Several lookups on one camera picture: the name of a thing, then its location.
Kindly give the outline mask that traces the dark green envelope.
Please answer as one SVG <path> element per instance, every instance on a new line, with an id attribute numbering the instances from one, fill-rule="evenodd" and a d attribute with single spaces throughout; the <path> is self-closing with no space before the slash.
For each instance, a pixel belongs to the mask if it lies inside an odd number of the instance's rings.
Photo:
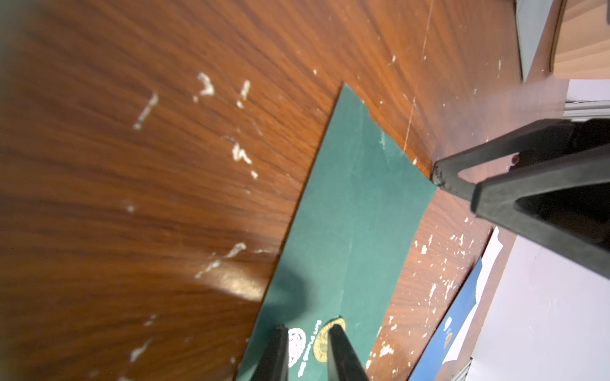
<path id="1" fill-rule="evenodd" d="M 237 377 L 249 380 L 278 325 L 295 332 L 291 380 L 324 380 L 315 337 L 341 318 L 367 362 L 435 185 L 348 86 L 330 123 Z"/>

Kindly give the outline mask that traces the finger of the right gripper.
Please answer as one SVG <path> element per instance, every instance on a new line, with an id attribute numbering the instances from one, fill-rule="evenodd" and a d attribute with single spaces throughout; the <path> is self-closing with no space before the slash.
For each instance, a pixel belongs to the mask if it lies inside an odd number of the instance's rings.
<path id="1" fill-rule="evenodd" d="M 435 162 L 431 181 L 440 189 L 466 201 L 476 184 L 460 173 L 495 160 L 518 156 L 513 169 L 525 168 L 568 155 L 609 145 L 609 120 L 543 119 Z"/>
<path id="2" fill-rule="evenodd" d="M 590 149 L 479 183 L 478 217 L 609 277 L 609 147 Z"/>

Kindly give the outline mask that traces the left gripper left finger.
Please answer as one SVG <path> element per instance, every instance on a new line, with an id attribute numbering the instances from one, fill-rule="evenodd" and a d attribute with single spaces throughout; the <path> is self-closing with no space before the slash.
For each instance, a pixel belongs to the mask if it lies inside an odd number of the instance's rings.
<path id="1" fill-rule="evenodd" d="M 288 329 L 279 325 L 273 331 L 251 381 L 287 381 L 288 364 Z"/>

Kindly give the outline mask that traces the mint green envelope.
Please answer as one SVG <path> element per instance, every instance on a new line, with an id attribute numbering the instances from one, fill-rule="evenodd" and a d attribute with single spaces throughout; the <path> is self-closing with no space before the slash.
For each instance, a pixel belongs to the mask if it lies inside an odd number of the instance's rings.
<path id="1" fill-rule="evenodd" d="M 520 72 L 525 83 L 534 63 L 554 0 L 516 0 Z"/>

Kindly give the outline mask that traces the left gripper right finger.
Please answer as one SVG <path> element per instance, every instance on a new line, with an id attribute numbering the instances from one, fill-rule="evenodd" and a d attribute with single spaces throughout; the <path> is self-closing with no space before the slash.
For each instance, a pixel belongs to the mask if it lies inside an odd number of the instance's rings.
<path id="1" fill-rule="evenodd" d="M 341 325 L 328 331 L 327 368 L 329 381 L 369 381 Z"/>

